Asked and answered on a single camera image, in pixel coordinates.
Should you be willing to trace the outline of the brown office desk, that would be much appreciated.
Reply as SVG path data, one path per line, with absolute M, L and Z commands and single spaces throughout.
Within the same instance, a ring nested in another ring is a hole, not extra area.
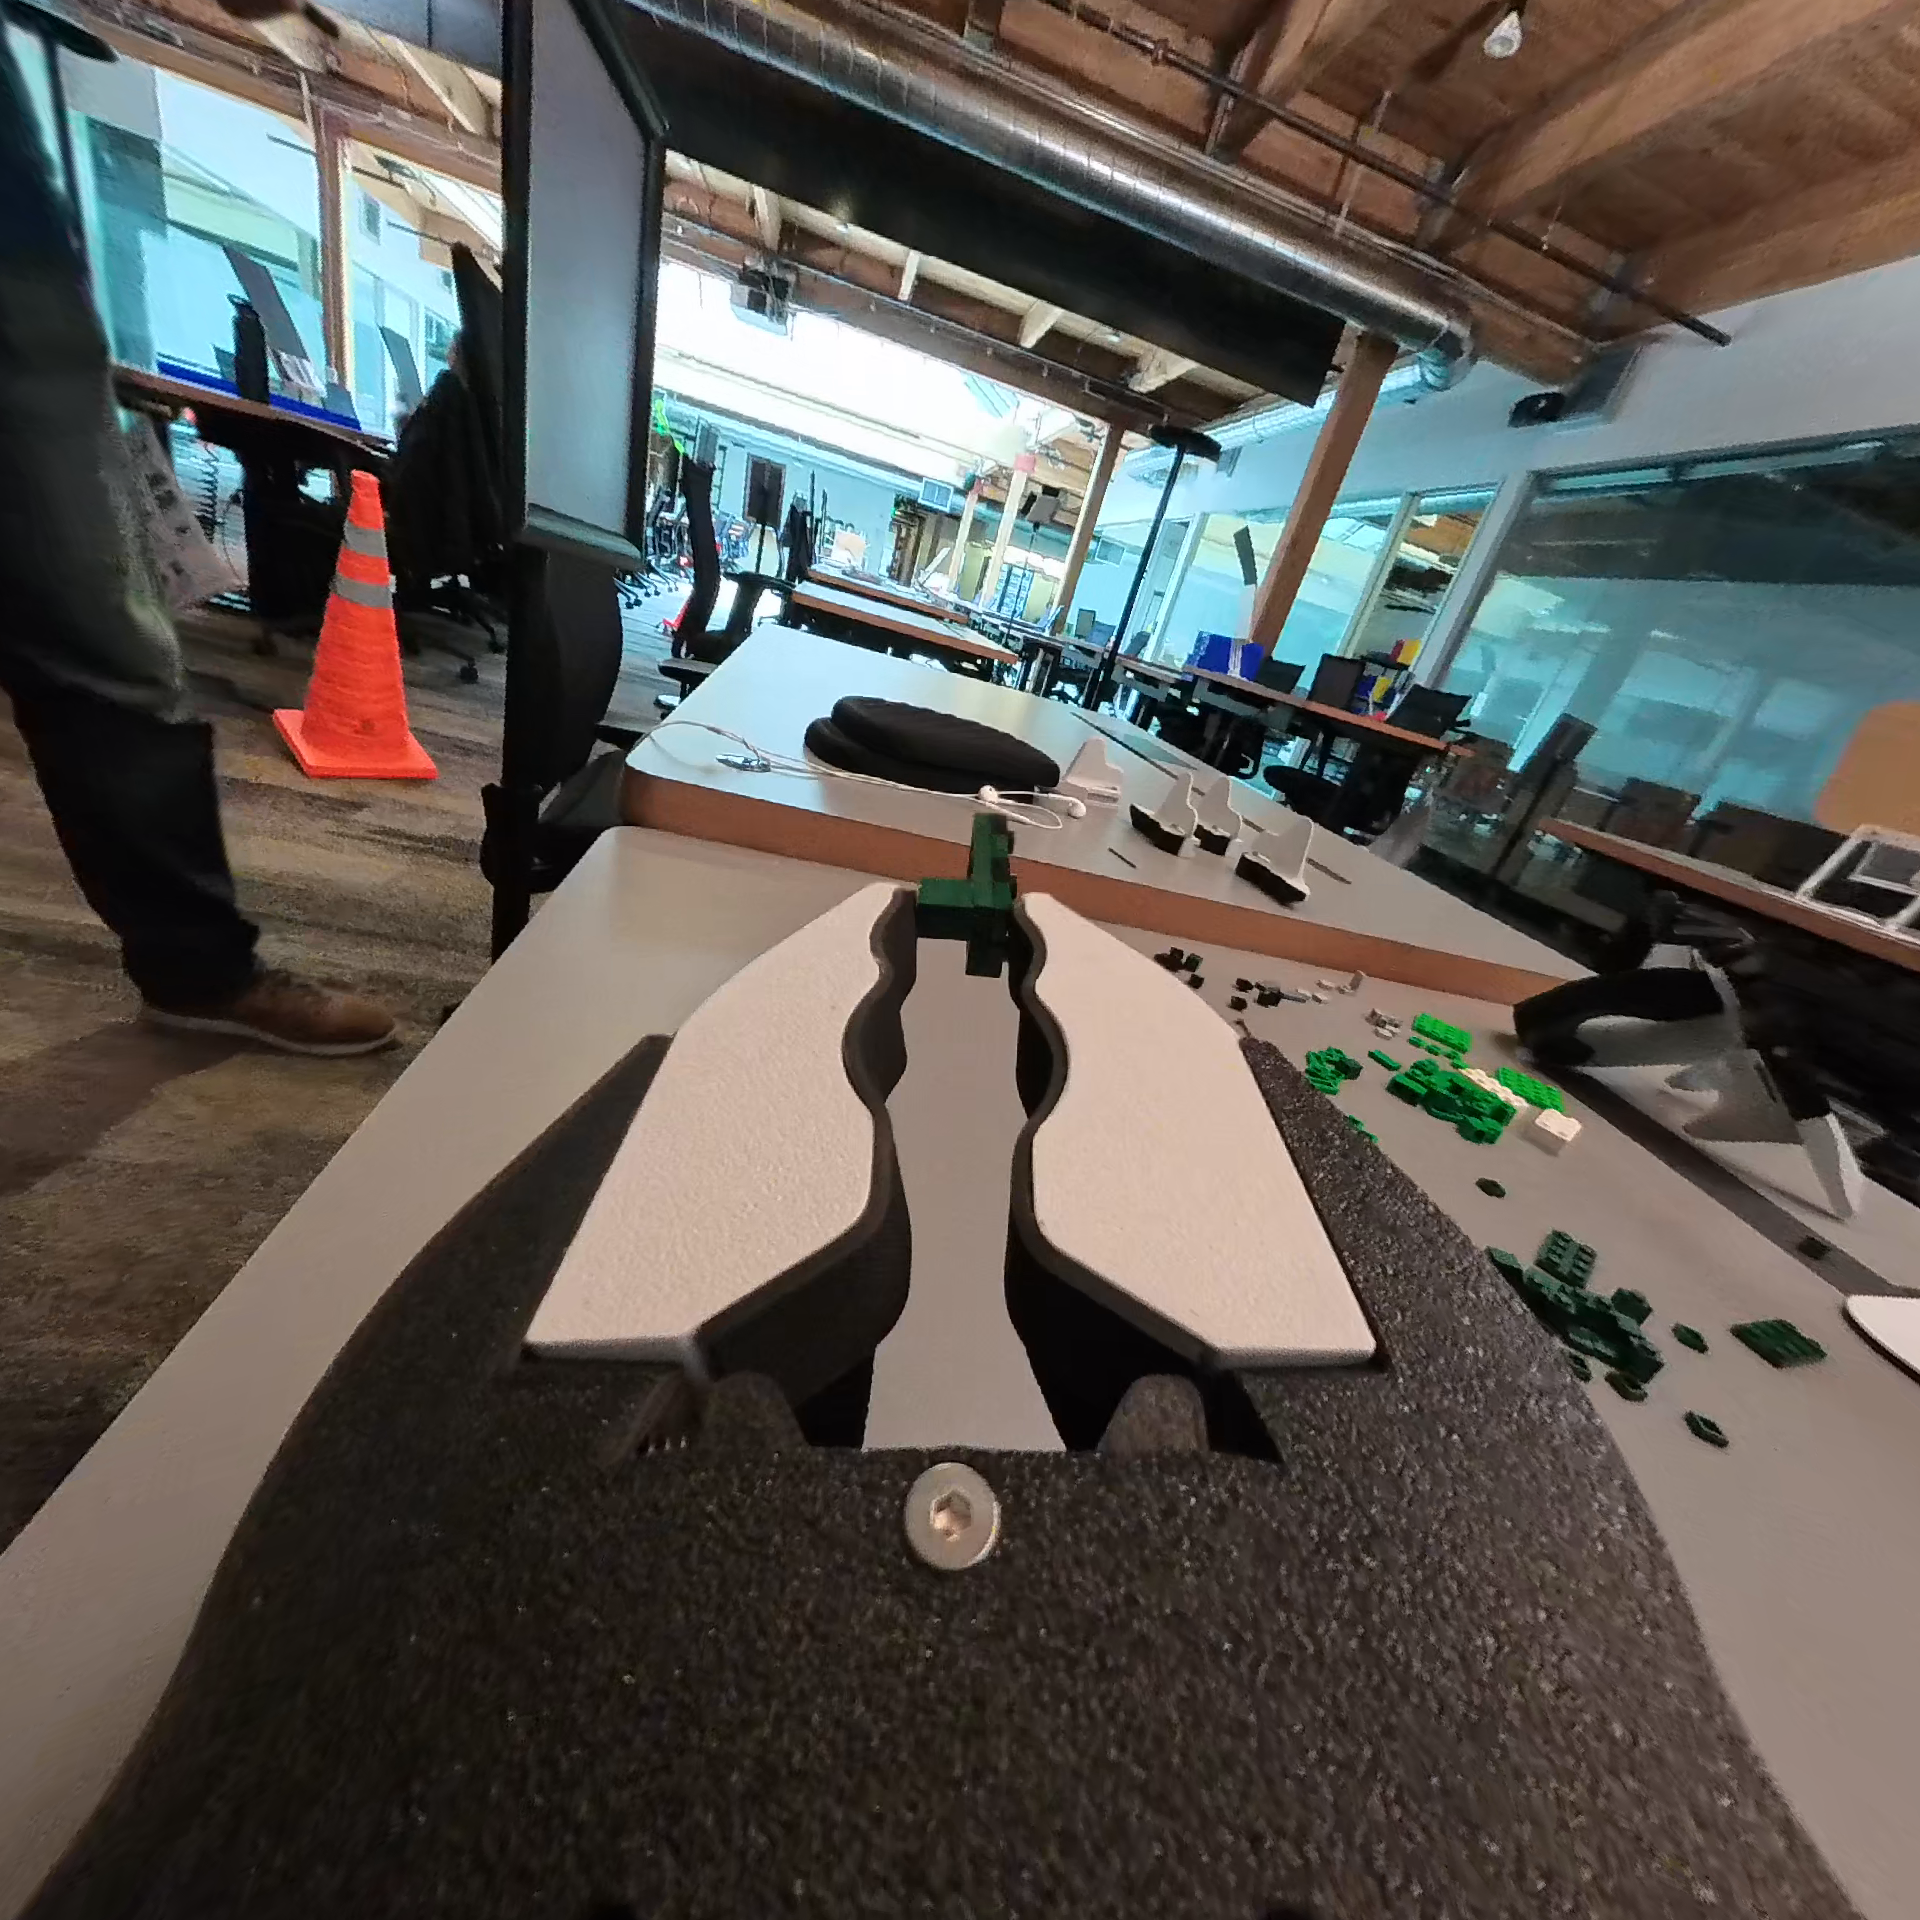
M 351 428 L 285 412 L 202 382 L 112 364 L 114 396 L 154 425 L 164 453 L 173 428 L 238 467 L 246 605 L 269 630 L 315 632 L 342 544 L 351 472 L 387 478 L 390 449 Z
M 1288 709 L 1293 713 L 1308 716 L 1310 723 L 1314 723 L 1317 727 L 1322 727 L 1325 732 L 1334 732 L 1334 733 L 1344 733 L 1344 736 L 1372 736 L 1375 740 L 1391 743 L 1391 745 L 1404 748 L 1404 750 L 1413 750 L 1419 757 L 1430 757 L 1430 753 L 1458 757 L 1458 753 L 1469 752 L 1469 745 L 1466 740 L 1458 740 L 1458 737 L 1440 737 L 1440 736 L 1415 733 L 1411 728 L 1395 727 L 1391 723 L 1387 723 L 1378 716 L 1341 711 L 1341 709 L 1330 707 L 1330 704 L 1318 704 L 1318 702 L 1306 696 L 1303 693 L 1296 693 L 1296 691 L 1288 691 L 1288 688 L 1270 688 L 1270 686 L 1260 684 L 1260 681 L 1239 678 L 1239 677 L 1232 677 L 1232 673 L 1219 673 L 1219 672 L 1211 672 L 1211 670 L 1205 670 L 1205 668 L 1164 664 L 1164 663 L 1143 660 L 1139 655 L 1118 655 L 1111 663 L 1111 670 L 1116 673 L 1126 672 L 1126 673 L 1133 673 L 1140 681 L 1154 681 L 1159 686 L 1179 686 L 1179 688 L 1208 686 L 1208 688 L 1223 693 L 1230 699 L 1239 699 L 1244 704 L 1260 704 L 1262 709 L 1270 709 L 1270 707 Z
M 1887 967 L 1918 975 L 1918 937 L 1890 923 L 1848 915 L 1814 899 L 1800 899 L 1770 883 L 1755 879 L 1719 864 L 1654 848 L 1621 833 L 1592 830 L 1578 822 L 1546 821 L 1535 831 L 1548 833 L 1582 852 L 1606 856 L 1644 876 L 1662 879 L 1692 896 L 1706 896 L 1723 904 L 1758 915 L 1765 921 L 1800 931 L 1827 944 L 1851 952 L 1869 955 Z

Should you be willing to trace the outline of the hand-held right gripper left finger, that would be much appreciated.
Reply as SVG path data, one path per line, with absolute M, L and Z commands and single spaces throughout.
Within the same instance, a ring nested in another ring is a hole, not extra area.
M 911 1272 L 890 1094 L 917 947 L 915 894 L 872 883 L 680 1023 L 534 1307 L 533 1358 L 763 1375 L 813 1446 L 861 1446 Z

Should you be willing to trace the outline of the pile of dark green pieces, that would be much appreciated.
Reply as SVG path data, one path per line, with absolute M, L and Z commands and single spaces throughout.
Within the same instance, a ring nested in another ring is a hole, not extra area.
M 1707 1358 L 1719 1340 L 1687 1320 L 1670 1320 L 1666 1332 L 1658 1331 L 1646 1292 L 1595 1287 L 1597 1251 L 1565 1232 L 1548 1232 L 1532 1257 L 1501 1245 L 1483 1245 L 1480 1257 L 1551 1335 L 1574 1379 L 1599 1379 L 1621 1400 L 1648 1400 L 1669 1349 Z M 1786 1317 L 1732 1323 L 1723 1340 L 1780 1374 L 1811 1369 L 1829 1358 L 1816 1336 Z M 1732 1445 L 1732 1436 L 1702 1407 L 1682 1407 L 1682 1425 L 1709 1449 L 1726 1452 Z

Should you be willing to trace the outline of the black mesh office chair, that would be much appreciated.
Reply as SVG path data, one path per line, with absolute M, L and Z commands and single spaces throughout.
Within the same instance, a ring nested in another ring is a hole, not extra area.
M 530 544 L 511 551 L 501 758 L 483 787 L 478 852 L 491 891 L 491 955 L 618 822 L 623 761 L 603 724 L 621 641 L 613 567 Z

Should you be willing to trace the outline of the white printed bag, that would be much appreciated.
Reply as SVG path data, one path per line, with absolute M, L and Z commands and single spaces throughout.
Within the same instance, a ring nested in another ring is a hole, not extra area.
M 203 607 L 245 588 L 240 571 L 202 529 L 167 453 L 144 416 L 123 416 L 117 435 L 135 551 L 172 613 Z

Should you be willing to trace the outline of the orange traffic cone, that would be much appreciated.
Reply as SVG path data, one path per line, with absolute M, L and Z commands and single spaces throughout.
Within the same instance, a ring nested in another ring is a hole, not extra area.
M 300 771 L 322 780 L 434 781 L 411 732 L 376 478 L 351 470 L 319 645 L 300 709 L 272 713 Z

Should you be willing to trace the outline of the tan chair with white frame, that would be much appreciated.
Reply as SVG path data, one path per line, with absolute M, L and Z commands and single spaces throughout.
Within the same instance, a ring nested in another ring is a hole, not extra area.
M 1916 926 L 1918 702 L 1883 704 L 1861 720 L 1814 797 L 1814 822 L 1845 837 L 1794 896 L 1819 904 L 1845 883 L 1893 901 L 1874 915 L 1885 931 Z

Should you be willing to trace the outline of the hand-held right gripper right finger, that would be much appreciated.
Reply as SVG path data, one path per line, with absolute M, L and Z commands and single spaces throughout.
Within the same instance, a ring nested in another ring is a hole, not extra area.
M 1253 1375 L 1378 1367 L 1378 1332 L 1240 1035 L 1055 896 L 1013 911 L 1004 1297 L 1046 1414 L 1095 1452 L 1167 1379 L 1199 1446 L 1270 1452 Z

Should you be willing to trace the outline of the white wired earphones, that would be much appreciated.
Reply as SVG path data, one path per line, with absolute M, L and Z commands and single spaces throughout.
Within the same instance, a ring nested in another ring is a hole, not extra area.
M 688 723 L 667 716 L 658 727 L 648 728 L 644 740 L 655 745 L 666 733 L 696 733 L 722 743 L 719 750 L 709 750 L 710 761 L 740 774 L 767 776 L 815 776 L 838 783 L 864 783 L 887 792 L 923 796 L 928 799 L 949 799 L 954 804 L 968 804 L 971 809 L 989 812 L 1013 824 L 1030 824 L 1045 831 L 1060 831 L 1067 822 L 1084 821 L 1087 804 L 1078 797 L 1048 796 L 1039 791 L 1002 791 L 983 783 L 968 791 L 947 791 L 939 787 L 923 787 L 891 780 L 884 774 L 861 774 L 819 758 L 805 750 L 800 757 L 763 750 L 758 743 L 724 727 L 709 723 Z

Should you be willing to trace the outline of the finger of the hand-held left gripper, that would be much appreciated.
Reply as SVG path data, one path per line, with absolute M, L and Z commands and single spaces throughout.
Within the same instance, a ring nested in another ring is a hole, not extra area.
M 1707 1144 L 1822 1152 L 1822 1093 L 1789 1052 L 1722 1048 L 1662 1063 L 1654 1117 Z
M 1856 1216 L 1864 1199 L 1864 1175 L 1838 1116 L 1794 1113 L 1791 1129 L 1814 1177 L 1819 1205 L 1835 1219 Z

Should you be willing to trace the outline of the scattered black lego pieces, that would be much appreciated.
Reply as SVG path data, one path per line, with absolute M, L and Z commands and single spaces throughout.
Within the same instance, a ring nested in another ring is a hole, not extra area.
M 1184 981 L 1206 1007 L 1239 1032 L 1306 1054 L 1323 1045 L 1359 1048 L 1366 1032 L 1357 993 L 1340 992 L 1333 975 L 1215 944 L 1165 944 L 1156 961 Z

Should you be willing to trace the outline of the grey wood-edged table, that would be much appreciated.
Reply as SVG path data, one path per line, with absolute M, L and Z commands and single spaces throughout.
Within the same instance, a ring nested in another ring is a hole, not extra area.
M 779 753 L 802 753 L 810 723 L 840 696 L 878 696 L 964 716 L 1019 736 L 1066 767 L 1090 733 L 1111 740 L 1122 799 L 1090 807 L 1060 831 L 1015 830 L 1024 891 L 1053 894 L 1084 916 L 1215 944 L 1328 975 L 1368 979 L 1463 998 L 1512 1004 L 1584 975 L 1584 967 L 1466 904 L 1368 848 L 1314 828 L 1312 896 L 1282 904 L 1235 876 L 1236 852 L 1165 854 L 1128 824 L 1128 804 L 1165 792 L 1174 750 L 1101 713 L 895 660 L 805 630 L 763 628 L 669 713 L 732 728 Z M 919 879 L 968 861 L 968 804 L 815 776 L 740 774 L 712 763 L 722 743 L 696 733 L 642 740 L 628 753 L 626 821 L 728 848 L 792 856 L 846 873 Z M 1128 870 L 1104 854 L 1128 854 Z

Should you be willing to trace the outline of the black oval pad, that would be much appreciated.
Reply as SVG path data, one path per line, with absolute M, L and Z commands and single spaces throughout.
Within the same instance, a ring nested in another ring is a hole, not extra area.
M 1015 757 L 989 757 L 987 766 L 960 766 L 947 758 L 926 758 L 906 752 L 890 752 L 864 743 L 829 717 L 807 724 L 805 753 L 835 773 L 902 783 L 923 792 L 973 796 L 983 787 L 998 792 L 1048 791 L 1058 771 L 1045 757 L 1018 752 Z
M 1062 776 L 1060 766 L 1045 752 L 1002 728 L 981 724 L 964 716 L 935 711 L 917 704 L 899 704 L 871 696 L 838 699 L 824 716 L 872 748 L 915 757 L 947 758 L 960 766 L 987 766 L 989 757 L 1015 757 L 1034 752 L 1045 757 Z

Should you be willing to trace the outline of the black tripod stand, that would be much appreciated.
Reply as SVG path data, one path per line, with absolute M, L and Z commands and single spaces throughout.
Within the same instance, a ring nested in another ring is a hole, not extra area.
M 1159 497 L 1148 520 L 1146 539 L 1140 542 L 1133 577 L 1122 597 L 1114 632 L 1104 641 L 1095 660 L 1095 672 L 1087 678 L 1085 709 L 1090 713 L 1108 709 L 1111 699 L 1118 696 L 1124 663 L 1150 651 L 1152 630 L 1160 619 L 1160 600 L 1186 542 L 1184 529 L 1167 533 L 1173 497 L 1188 468 L 1214 467 L 1223 453 L 1223 445 L 1197 428 L 1160 425 L 1154 429 L 1152 441 L 1167 454 L 1165 470 L 1159 483 Z

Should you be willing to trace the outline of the dark green lego assembly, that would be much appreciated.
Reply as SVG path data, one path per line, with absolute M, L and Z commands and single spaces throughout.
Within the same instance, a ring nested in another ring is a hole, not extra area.
M 915 931 L 922 944 L 964 947 L 968 975 L 1002 975 L 1015 949 L 1015 830 L 996 812 L 979 812 L 971 822 L 967 870 L 963 878 L 926 878 L 915 902 Z

